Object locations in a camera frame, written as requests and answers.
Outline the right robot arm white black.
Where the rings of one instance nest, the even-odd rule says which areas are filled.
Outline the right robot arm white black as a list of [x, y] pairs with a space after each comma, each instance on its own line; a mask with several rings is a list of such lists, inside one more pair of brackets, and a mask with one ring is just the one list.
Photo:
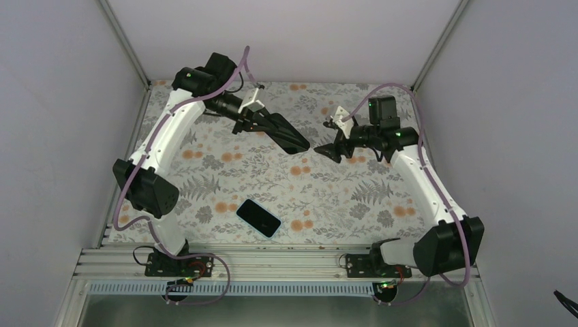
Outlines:
[[318, 154], [340, 163], [355, 149], [369, 149], [385, 160], [406, 183], [429, 230], [417, 241], [401, 237], [380, 240], [367, 255], [353, 257], [349, 277], [386, 277], [407, 266], [426, 277], [454, 270], [470, 270], [475, 262], [485, 227], [452, 199], [423, 151], [420, 133], [401, 126], [393, 96], [368, 101], [369, 124], [361, 125], [346, 109], [335, 109], [325, 127], [337, 130], [332, 143], [316, 147]]

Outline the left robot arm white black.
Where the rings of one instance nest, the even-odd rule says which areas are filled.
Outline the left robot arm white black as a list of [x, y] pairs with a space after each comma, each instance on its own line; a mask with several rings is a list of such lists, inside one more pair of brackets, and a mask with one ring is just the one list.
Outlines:
[[122, 232], [147, 224], [153, 248], [164, 256], [162, 266], [174, 276], [184, 274], [193, 254], [173, 213], [179, 190], [166, 180], [178, 145], [192, 125], [218, 102], [215, 114], [235, 122], [233, 131], [260, 131], [255, 117], [265, 107], [257, 99], [260, 85], [247, 64], [249, 48], [239, 62], [214, 52], [201, 67], [184, 67], [175, 75], [172, 90], [157, 122], [128, 159], [118, 159], [113, 174], [121, 190], [112, 216]]

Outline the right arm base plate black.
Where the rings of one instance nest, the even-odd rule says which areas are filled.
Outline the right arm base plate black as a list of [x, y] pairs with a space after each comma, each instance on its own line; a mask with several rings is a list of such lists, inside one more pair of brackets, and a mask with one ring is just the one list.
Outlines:
[[410, 278], [412, 270], [402, 265], [388, 265], [381, 258], [370, 254], [346, 254], [345, 267], [348, 278]]

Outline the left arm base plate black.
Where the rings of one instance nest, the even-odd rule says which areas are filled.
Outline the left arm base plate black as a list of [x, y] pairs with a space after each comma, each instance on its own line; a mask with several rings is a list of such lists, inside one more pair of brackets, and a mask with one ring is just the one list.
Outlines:
[[214, 259], [196, 256], [175, 260], [162, 253], [150, 253], [144, 270], [146, 277], [211, 277]]

